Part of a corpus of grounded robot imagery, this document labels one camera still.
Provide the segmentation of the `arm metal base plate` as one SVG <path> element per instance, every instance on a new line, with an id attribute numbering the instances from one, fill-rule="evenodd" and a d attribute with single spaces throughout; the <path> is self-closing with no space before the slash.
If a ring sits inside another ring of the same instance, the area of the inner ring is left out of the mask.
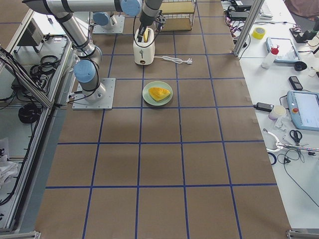
<path id="1" fill-rule="evenodd" d="M 99 88 L 91 94 L 82 90 L 78 83 L 77 90 L 80 94 L 75 95 L 72 109 L 74 110 L 111 110 L 115 92 L 115 78 L 101 78 Z"/>
<path id="2" fill-rule="evenodd" d="M 109 16 L 105 12 L 93 14 L 93 34 L 122 34 L 125 17 L 123 15 Z"/>

